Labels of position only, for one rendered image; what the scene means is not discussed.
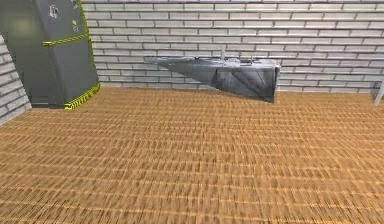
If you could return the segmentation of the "grey metal sink counter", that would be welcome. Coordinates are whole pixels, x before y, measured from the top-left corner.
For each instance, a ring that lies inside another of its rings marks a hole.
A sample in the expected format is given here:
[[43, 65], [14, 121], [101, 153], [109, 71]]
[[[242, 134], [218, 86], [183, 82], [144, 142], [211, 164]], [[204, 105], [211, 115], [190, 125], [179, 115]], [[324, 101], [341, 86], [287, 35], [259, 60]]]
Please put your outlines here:
[[215, 89], [274, 102], [281, 66], [273, 59], [224, 57], [146, 57], [157, 64]]

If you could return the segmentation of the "dark grey fridge yellow trim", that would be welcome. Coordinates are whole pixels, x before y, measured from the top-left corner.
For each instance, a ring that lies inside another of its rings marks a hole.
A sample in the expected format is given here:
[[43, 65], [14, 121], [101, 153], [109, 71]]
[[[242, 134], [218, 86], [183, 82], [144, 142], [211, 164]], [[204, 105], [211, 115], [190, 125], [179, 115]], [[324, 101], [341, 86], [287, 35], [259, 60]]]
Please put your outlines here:
[[99, 91], [82, 0], [0, 0], [0, 33], [32, 106], [73, 110]]

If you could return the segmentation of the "pale grey furniture leg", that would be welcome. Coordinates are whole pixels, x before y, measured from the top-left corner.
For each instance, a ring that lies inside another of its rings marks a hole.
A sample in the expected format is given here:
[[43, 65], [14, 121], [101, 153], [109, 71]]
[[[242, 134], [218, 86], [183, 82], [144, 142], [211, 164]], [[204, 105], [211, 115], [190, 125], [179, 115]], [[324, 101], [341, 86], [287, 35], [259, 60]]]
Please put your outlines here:
[[383, 96], [384, 96], [384, 80], [381, 82], [380, 89], [379, 89], [379, 91], [378, 91], [378, 93], [374, 99], [374, 102], [373, 102], [374, 106], [379, 105]]

